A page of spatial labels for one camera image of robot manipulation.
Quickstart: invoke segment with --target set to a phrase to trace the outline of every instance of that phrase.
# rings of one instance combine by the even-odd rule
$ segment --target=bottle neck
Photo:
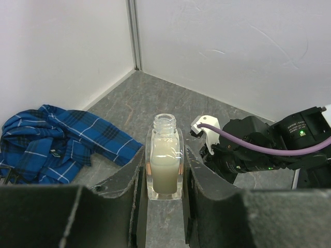
[[[176,118],[171,114],[159,114],[154,118],[154,132],[173,134],[176,131]]]

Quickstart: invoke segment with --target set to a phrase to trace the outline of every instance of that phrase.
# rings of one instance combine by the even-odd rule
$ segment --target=bottle threaded opening
[[[171,114],[159,114],[154,118],[156,131],[171,130],[176,128],[176,118]]]

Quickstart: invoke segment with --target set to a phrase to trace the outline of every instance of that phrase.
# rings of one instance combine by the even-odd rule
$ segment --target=white wall
[[[331,103],[331,1],[137,6],[147,73],[271,120]]]
[[[0,125],[53,104],[82,109],[133,69],[125,1],[1,0]]]

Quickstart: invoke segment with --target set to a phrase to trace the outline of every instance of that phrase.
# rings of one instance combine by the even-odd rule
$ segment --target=blue plaid shirt
[[[94,114],[50,105],[14,115],[2,131],[0,166],[31,183],[70,183],[94,152],[123,166],[142,146]]]

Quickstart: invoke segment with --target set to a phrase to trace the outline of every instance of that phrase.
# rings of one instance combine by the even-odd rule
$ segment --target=milky liquid
[[[159,194],[177,192],[179,138],[157,138],[151,150],[153,189]]]

